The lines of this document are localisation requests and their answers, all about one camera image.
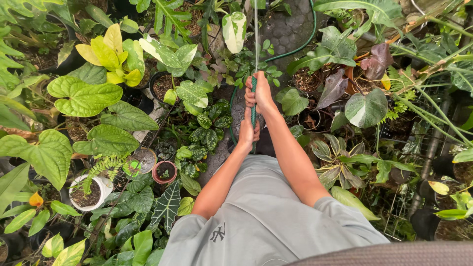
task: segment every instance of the dark fabric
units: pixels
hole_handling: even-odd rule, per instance
[[[470,241],[417,241],[382,244],[309,257],[286,266],[473,265]]]
[[[256,143],[255,154],[268,155],[276,158],[276,152],[272,145],[271,136],[267,127],[260,131],[260,140]]]

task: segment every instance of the hand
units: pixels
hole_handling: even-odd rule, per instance
[[[260,140],[260,122],[256,120],[256,127],[253,129],[251,123],[251,109],[245,109],[245,119],[240,124],[240,135],[238,137],[238,144],[236,148],[240,147],[245,152],[250,152],[253,149],[253,142]]]
[[[262,115],[268,111],[277,111],[277,107],[271,97],[271,89],[268,80],[264,77],[264,72],[258,71],[258,73],[255,73],[253,76],[258,80],[258,83],[256,85],[256,91],[251,92],[253,88],[251,76],[246,79],[246,106],[253,107],[254,104],[256,104],[256,112]]]

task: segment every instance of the forearm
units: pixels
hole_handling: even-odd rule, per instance
[[[192,214],[198,214],[205,219],[209,219],[217,213],[247,155],[248,151],[244,148],[238,145],[235,147],[222,167],[212,176],[197,196]]]
[[[324,196],[330,196],[320,183],[304,149],[292,136],[276,106],[263,113],[282,173],[302,203],[314,206]]]

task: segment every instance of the garden hose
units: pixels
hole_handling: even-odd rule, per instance
[[[291,51],[291,52],[288,52],[288,53],[283,53],[283,54],[280,54],[278,56],[274,56],[274,57],[271,57],[271,58],[268,58],[266,60],[264,60],[265,62],[269,62],[269,61],[273,61],[273,60],[276,60],[276,59],[279,59],[279,58],[282,58],[282,57],[285,57],[285,56],[288,56],[288,55],[291,55],[293,53],[297,53],[299,52],[300,50],[302,50],[304,47],[307,46],[307,44],[310,43],[310,41],[312,40],[312,38],[314,38],[314,35],[315,35],[315,28],[317,27],[317,20],[315,18],[315,11],[314,11],[314,3],[312,2],[312,0],[309,0],[309,3],[310,3],[310,7],[312,9],[312,15],[314,16],[314,28],[312,29],[312,34],[311,36],[309,37],[309,39],[306,41],[305,44],[303,44],[301,47],[297,48],[296,50],[294,51]],[[256,90],[256,83],[257,83],[257,80],[255,77],[252,77],[252,80],[251,80],[251,84],[253,85],[253,88],[251,89],[252,92],[255,92]],[[237,88],[238,86],[235,86],[235,88],[233,89],[233,93],[232,93],[232,97],[230,98],[230,110],[233,106],[233,98],[235,97],[235,94],[237,92]],[[256,104],[251,108],[251,123],[253,124],[253,128],[255,128],[256,126]],[[232,130],[232,127],[230,127],[230,136],[232,137],[232,140],[233,140],[233,143],[235,144],[235,146],[237,145],[237,140],[235,139],[235,136],[233,135],[233,130]],[[256,150],[256,143],[253,142],[253,150],[251,151],[252,154],[254,154]]]

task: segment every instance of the pink pot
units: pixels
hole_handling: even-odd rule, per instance
[[[166,163],[170,163],[170,164],[172,164],[172,165],[174,166],[174,176],[171,177],[170,179],[162,180],[162,179],[159,178],[157,171],[158,171],[158,167],[159,167],[162,163],[165,163],[165,162],[166,162]],[[158,184],[171,183],[171,182],[174,181],[174,179],[176,179],[176,176],[177,176],[177,168],[176,168],[176,165],[175,165],[173,162],[171,162],[171,161],[160,161],[160,162],[158,162],[157,164],[154,165],[153,169],[151,170],[151,174],[153,175],[154,181],[156,181],[156,183],[158,183]]]

